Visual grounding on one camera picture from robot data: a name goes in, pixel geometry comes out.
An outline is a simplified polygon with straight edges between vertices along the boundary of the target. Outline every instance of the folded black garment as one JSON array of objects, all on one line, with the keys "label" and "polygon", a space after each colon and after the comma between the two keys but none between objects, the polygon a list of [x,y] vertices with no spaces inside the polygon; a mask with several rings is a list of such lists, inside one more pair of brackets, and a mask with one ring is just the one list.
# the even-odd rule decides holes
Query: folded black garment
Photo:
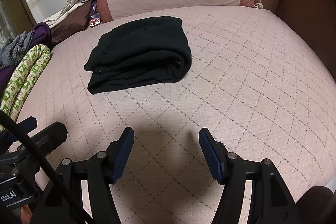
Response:
[{"label": "folded black garment", "polygon": [[151,17],[103,34],[84,65],[92,71],[91,94],[181,80],[191,66],[191,50],[176,17]]}]

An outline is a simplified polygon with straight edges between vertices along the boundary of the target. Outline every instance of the beige cloth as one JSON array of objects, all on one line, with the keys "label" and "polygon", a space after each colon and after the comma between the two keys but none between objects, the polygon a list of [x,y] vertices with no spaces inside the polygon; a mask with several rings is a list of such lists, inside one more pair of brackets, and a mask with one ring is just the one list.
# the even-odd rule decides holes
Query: beige cloth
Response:
[{"label": "beige cloth", "polygon": [[[153,16],[182,19],[193,62],[178,83],[91,95],[84,70],[98,39],[121,24]],[[201,6],[161,10],[78,32],[53,49],[18,121],[34,133],[62,122],[68,139],[48,156],[89,159],[118,140],[135,142],[123,177],[111,186],[122,223],[211,223],[223,186],[212,179],[198,143],[215,140],[247,160],[270,158],[295,200],[336,175],[336,84],[312,49],[271,11]],[[37,181],[47,181],[41,173]],[[87,186],[83,184],[84,193]],[[251,197],[247,183],[241,222]],[[85,208],[89,205],[83,197]]]},{"label": "beige cloth", "polygon": [[51,17],[48,17],[43,22],[47,23],[50,29],[52,29],[82,5],[84,5],[84,3],[80,2],[80,0],[67,0],[65,7],[61,11],[52,15]]}]

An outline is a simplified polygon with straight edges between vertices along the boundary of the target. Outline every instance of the dark gray garment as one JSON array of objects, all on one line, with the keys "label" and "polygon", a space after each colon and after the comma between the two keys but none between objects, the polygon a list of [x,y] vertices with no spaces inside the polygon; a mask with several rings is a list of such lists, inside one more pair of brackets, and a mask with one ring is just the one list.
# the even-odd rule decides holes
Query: dark gray garment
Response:
[{"label": "dark gray garment", "polygon": [[29,50],[35,31],[23,32],[14,39],[8,38],[0,49],[0,70],[16,66]]}]

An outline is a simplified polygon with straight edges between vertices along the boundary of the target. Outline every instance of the green patterned fabric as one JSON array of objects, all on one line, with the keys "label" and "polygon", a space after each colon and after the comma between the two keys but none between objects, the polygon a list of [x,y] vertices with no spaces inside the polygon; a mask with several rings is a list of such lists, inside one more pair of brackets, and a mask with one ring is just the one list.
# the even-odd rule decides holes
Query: green patterned fabric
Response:
[{"label": "green patterned fabric", "polygon": [[13,121],[27,99],[29,92],[41,75],[50,59],[50,49],[46,45],[31,48],[23,57],[2,95],[0,110]]}]

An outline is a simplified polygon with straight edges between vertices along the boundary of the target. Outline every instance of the purple cloth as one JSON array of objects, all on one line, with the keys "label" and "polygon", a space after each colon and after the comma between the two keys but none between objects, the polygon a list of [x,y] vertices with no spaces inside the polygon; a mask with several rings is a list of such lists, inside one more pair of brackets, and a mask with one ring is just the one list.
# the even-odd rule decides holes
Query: purple cloth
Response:
[{"label": "purple cloth", "polygon": [[[51,41],[51,30],[46,23],[41,22],[41,23],[36,24],[33,27],[32,31],[35,31],[35,33],[34,33],[33,40],[30,43],[29,49],[39,44],[44,44],[44,45],[49,46],[50,41]],[[11,66],[11,67],[2,69],[0,71],[0,94],[1,96],[13,72],[15,71],[16,67],[17,66]]]}]

